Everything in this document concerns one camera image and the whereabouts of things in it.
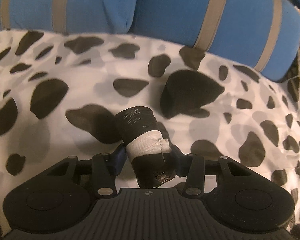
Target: dalmatian print sheet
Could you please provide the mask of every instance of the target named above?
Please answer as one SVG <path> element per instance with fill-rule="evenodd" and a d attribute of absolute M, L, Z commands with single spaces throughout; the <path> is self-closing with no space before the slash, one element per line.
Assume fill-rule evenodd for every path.
<path fill-rule="evenodd" d="M 207 78 L 209 86 L 194 82 Z M 168 80 L 191 87 L 188 98 L 175 95 L 182 110 L 162 108 Z M 191 108 L 193 100 L 201 107 Z M 6 30 L 0 32 L 0 238 L 10 230 L 2 211 L 10 190 L 67 156 L 112 152 L 121 143 L 114 115 L 133 106 L 151 108 L 163 136 L 184 153 L 227 155 L 285 188 L 295 200 L 289 228 L 300 223 L 300 76 L 271 82 L 230 60 L 145 37 Z M 138 186 L 129 162 L 116 186 Z"/>

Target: beige strap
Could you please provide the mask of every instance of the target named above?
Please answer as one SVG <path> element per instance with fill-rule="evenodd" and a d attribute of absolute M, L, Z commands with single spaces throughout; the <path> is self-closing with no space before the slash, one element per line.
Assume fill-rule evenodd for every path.
<path fill-rule="evenodd" d="M 52 27 L 56 33 L 66 33 L 67 1 L 52 0 Z"/>
<path fill-rule="evenodd" d="M 222 17 L 223 9 L 227 0 L 209 0 L 201 30 L 194 44 L 195 48 L 209 50 Z"/>
<path fill-rule="evenodd" d="M 10 12 L 9 12 L 10 0 L 1 0 L 0 3 L 0 22 L 2 29 L 10 28 Z"/>
<path fill-rule="evenodd" d="M 282 0 L 273 0 L 273 16 L 272 23 L 269 31 L 268 40 L 266 42 L 265 48 L 261 53 L 260 59 L 254 69 L 258 72 L 263 71 L 266 67 L 271 54 L 274 50 L 274 46 L 277 43 L 277 39 L 279 36 L 280 28 L 281 28 L 281 20 L 282 20 Z"/>

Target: spotted fabric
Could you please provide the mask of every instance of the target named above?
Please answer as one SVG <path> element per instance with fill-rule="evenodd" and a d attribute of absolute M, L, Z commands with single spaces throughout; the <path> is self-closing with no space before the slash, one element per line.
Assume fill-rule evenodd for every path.
<path fill-rule="evenodd" d="M 2 201 L 69 155 L 89 159 L 121 142 L 114 116 L 152 109 L 184 153 L 227 155 L 285 188 L 300 223 L 300 76 L 278 84 L 198 49 L 129 35 L 0 32 Z M 163 187 L 185 178 L 175 177 Z M 116 186 L 137 187 L 127 162 Z"/>

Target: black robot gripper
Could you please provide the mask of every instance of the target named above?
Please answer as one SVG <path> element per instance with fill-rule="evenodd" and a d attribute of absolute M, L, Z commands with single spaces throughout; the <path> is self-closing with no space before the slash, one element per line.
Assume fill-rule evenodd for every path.
<path fill-rule="evenodd" d="M 122 188 L 114 180 L 126 161 L 112 154 L 70 156 L 12 190 L 3 202 L 11 239 L 295 239 L 285 228 L 294 201 L 283 188 L 222 156 L 208 161 L 171 145 L 184 188 Z M 205 175 L 217 187 L 204 193 Z M 89 177 L 88 183 L 81 178 Z"/>

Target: white fabric tape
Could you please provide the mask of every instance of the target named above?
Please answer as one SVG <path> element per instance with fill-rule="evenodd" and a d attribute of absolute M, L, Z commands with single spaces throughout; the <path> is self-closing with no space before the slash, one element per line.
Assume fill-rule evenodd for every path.
<path fill-rule="evenodd" d="M 170 152 L 168 139 L 162 139 L 160 131 L 152 130 L 135 138 L 126 146 L 129 160 L 136 157 Z"/>

